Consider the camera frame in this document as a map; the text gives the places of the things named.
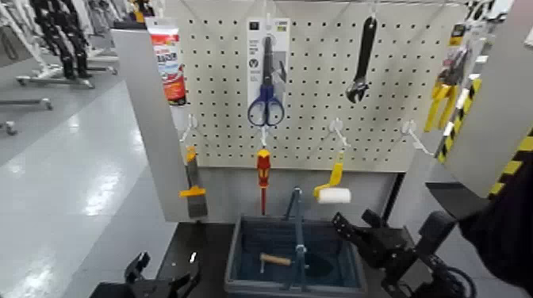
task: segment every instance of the pegboard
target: pegboard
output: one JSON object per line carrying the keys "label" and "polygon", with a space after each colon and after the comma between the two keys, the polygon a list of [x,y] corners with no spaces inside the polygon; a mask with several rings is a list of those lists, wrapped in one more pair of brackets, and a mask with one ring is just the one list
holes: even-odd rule
{"label": "pegboard", "polygon": [[[180,21],[187,98],[197,130],[188,139],[200,166],[256,167],[261,133],[247,121],[246,20],[264,16],[263,1],[175,1],[166,17]],[[406,171],[412,141],[401,125],[421,127],[447,41],[466,9],[457,3],[387,2],[363,101],[345,95],[355,75],[362,24],[374,2],[268,2],[272,17],[291,19],[286,118],[267,139],[273,168],[329,170],[340,148],[328,125],[336,117],[352,145],[344,169]]]}

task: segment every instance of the yellow handle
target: yellow handle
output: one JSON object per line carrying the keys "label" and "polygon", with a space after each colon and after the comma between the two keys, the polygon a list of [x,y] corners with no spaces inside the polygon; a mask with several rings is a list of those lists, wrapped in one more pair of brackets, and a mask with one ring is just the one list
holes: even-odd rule
{"label": "yellow handle", "polygon": [[190,189],[179,192],[180,197],[196,197],[201,195],[205,195],[205,189],[201,189],[198,185],[193,185]]}
{"label": "yellow handle", "polygon": [[426,119],[426,124],[424,125],[424,131],[430,132],[433,128],[433,121],[435,120],[435,115],[439,110],[440,101],[447,97],[448,92],[450,91],[450,86],[446,84],[436,83],[431,92],[431,98],[433,102],[429,108],[428,118]]}
{"label": "yellow handle", "polygon": [[318,195],[322,189],[337,186],[340,183],[340,180],[343,177],[343,160],[344,152],[339,152],[337,155],[337,160],[335,160],[335,164],[333,165],[332,174],[329,176],[329,183],[315,187],[313,190],[313,196],[315,198],[318,198]]}
{"label": "yellow handle", "polygon": [[281,257],[276,257],[271,254],[264,254],[264,253],[261,253],[259,255],[259,259],[263,262],[274,263],[274,264],[278,264],[281,266],[290,266],[290,264],[292,263],[289,258],[281,258]]}
{"label": "yellow handle", "polygon": [[450,92],[448,93],[448,101],[446,102],[446,107],[444,108],[443,114],[440,116],[439,120],[439,129],[444,129],[446,123],[450,119],[451,111],[454,109],[455,98],[457,97],[458,86],[452,86]]}

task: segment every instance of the adhesive tube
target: adhesive tube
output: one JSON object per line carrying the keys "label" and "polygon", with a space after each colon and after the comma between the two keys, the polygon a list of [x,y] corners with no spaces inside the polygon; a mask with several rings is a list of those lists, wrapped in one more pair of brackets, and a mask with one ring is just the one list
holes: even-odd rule
{"label": "adhesive tube", "polygon": [[159,73],[163,80],[165,96],[171,105],[184,105],[187,100],[177,20],[147,17],[146,26],[150,33]]}

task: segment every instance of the wooden handle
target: wooden handle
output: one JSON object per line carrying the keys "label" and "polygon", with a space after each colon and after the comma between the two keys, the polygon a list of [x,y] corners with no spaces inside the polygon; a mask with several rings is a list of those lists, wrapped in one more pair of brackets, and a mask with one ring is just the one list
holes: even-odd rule
{"label": "wooden handle", "polygon": [[290,266],[292,263],[289,258],[280,258],[270,254],[260,254],[259,259],[263,262],[274,263],[281,266]]}

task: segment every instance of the blue basket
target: blue basket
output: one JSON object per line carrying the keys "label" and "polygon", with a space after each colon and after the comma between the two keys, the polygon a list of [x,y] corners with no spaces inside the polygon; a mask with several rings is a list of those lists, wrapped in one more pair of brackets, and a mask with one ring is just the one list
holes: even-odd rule
{"label": "blue basket", "polygon": [[333,267],[327,275],[307,276],[307,292],[301,291],[299,279],[289,290],[282,289],[288,280],[294,279],[291,267],[266,264],[264,273],[260,273],[261,253],[296,258],[294,220],[271,217],[240,218],[228,257],[226,291],[246,297],[365,297],[366,283],[355,247],[340,239],[329,222],[304,220],[302,230],[308,253],[320,256]]}

